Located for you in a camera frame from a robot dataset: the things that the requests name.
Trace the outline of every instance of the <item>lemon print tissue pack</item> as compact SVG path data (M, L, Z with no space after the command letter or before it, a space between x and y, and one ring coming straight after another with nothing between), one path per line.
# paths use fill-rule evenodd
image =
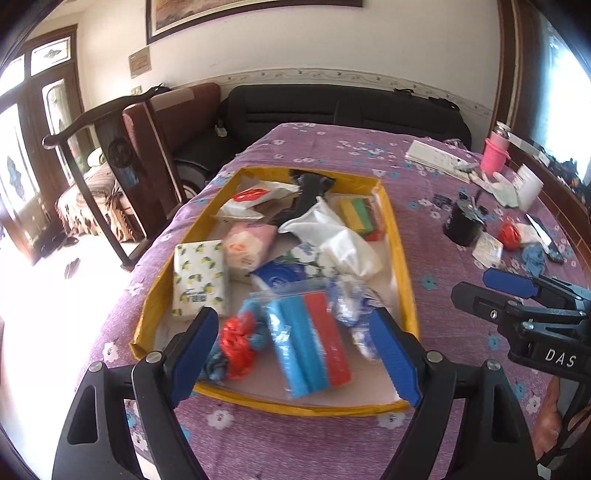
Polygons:
M177 245L174 250L173 316L195 317L211 307L228 314L228 279L221 240Z

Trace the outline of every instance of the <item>door frame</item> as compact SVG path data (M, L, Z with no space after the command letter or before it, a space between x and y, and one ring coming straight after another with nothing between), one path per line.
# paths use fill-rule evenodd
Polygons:
M31 168L39 185L40 198L47 212L48 227L30 244L21 222L13 219L7 206L0 205L0 220L5 225L8 235L17 248L35 264L41 258L43 246L50 244L53 238L63 231L61 219L55 204L59 197L70 187L64 174L56 150L43 148L43 138L50 134L45 110L42 88L60 79L66 82L66 95L72 120L83 112L82 96L77 69L76 25L60 28L39 35L26 41L14 58L24 56L24 80L4 95L0 96L0 112L17 104L21 123L22 137L31 163ZM70 59L49 67L36 75L31 75L31 57L35 48L54 40L70 37ZM93 150L92 138L88 131L77 134L80 151L84 158Z

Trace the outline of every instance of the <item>white wall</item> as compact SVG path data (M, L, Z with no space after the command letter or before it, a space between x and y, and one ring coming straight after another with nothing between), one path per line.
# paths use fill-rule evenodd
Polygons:
M233 15L150 45L152 71L132 80L128 56L145 43L145 0L98 0L79 21L86 108L131 87L176 86L284 67L379 73L494 105L496 0L365 0L365 7L283 7Z
M82 12L75 12L56 18L46 18L43 22L35 27L27 39L30 40L32 38L38 37L39 35L58 30L59 28L76 25L81 18Z

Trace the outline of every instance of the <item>red bag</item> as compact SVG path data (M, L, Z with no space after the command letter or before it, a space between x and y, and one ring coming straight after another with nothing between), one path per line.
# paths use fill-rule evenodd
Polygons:
M505 217L505 220L503 220L503 227L499 233L499 242L509 251L517 250L521 244L519 230L515 226L515 222L509 217Z

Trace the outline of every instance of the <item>framed picture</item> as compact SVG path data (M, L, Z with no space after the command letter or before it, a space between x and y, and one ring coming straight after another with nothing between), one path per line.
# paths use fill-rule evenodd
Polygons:
M227 15L295 5L362 7L363 0L146 0L147 41Z

